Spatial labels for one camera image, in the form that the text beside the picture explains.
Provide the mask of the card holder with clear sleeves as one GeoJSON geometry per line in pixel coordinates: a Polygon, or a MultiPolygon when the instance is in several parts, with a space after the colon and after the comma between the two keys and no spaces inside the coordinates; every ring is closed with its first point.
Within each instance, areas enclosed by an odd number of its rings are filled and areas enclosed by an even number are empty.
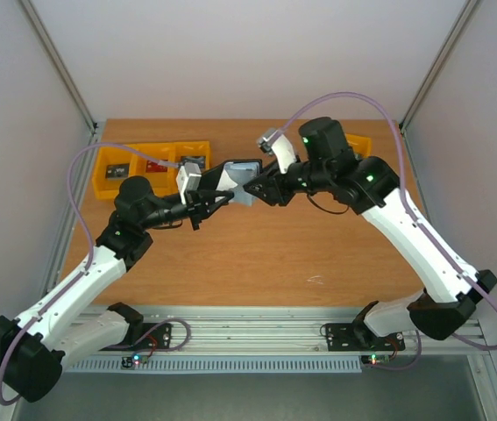
{"type": "Polygon", "coordinates": [[[252,206],[256,198],[247,193],[244,186],[259,175],[261,168],[260,160],[226,161],[216,190],[232,192],[234,196],[231,203],[252,206]]]}

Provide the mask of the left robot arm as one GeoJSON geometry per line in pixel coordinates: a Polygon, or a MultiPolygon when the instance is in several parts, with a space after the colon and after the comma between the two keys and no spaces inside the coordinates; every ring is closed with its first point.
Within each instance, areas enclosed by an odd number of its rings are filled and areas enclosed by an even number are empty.
{"type": "Polygon", "coordinates": [[[149,230],[185,219],[193,229],[233,197],[231,178],[219,165],[200,172],[193,162],[179,168],[176,194],[158,197],[140,175],[125,179],[115,210],[78,267],[16,318],[0,317],[0,404],[36,402],[79,360],[103,350],[133,349],[146,337],[144,318],[115,303],[96,320],[73,328],[77,316],[144,256],[149,230]]]}

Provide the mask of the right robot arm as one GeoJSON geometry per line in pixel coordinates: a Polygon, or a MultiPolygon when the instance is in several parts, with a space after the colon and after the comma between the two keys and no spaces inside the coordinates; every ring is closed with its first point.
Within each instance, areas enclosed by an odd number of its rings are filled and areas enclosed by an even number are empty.
{"type": "Polygon", "coordinates": [[[435,340],[449,338],[495,287],[496,276],[466,263],[449,247],[384,160],[357,157],[338,121],[315,118],[298,132],[307,159],[300,159],[285,135],[269,130],[258,145],[275,159],[244,186],[245,191],[271,206],[286,206],[297,194],[330,193],[379,230],[423,284],[412,296],[369,303],[353,320],[352,337],[363,348],[408,330],[435,340]]]}

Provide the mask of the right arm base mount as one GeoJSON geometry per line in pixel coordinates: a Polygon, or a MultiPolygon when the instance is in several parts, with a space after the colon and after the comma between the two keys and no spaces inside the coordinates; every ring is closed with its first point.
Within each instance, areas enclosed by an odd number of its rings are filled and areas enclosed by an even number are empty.
{"type": "Polygon", "coordinates": [[[326,340],[330,352],[399,352],[406,349],[404,339],[398,333],[386,337],[375,336],[365,324],[365,315],[378,301],[369,303],[350,323],[327,323],[319,334],[326,340]]]}

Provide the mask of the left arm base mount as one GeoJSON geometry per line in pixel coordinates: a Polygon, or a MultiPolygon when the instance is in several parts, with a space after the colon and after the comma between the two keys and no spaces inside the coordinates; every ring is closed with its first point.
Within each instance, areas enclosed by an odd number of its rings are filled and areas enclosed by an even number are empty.
{"type": "Polygon", "coordinates": [[[107,310],[117,313],[129,325],[126,334],[119,343],[106,346],[103,351],[141,351],[156,345],[158,349],[167,350],[171,339],[172,326],[163,322],[147,323],[139,311],[124,303],[114,303],[107,310]]]}

